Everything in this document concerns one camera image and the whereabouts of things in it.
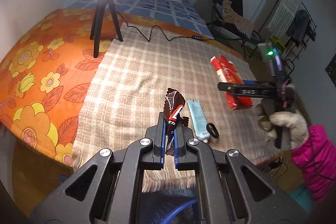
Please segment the right hand beige glove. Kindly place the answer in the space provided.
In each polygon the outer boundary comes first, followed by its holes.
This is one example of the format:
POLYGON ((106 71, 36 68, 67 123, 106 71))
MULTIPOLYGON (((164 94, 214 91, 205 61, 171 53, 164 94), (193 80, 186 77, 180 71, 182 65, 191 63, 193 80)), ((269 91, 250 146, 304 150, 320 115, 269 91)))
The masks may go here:
POLYGON ((274 146, 283 151, 301 147, 309 137, 306 120, 297 110, 278 111, 270 113, 270 101, 263 100, 256 107, 260 116, 258 126, 266 132, 266 141, 272 141, 274 146))

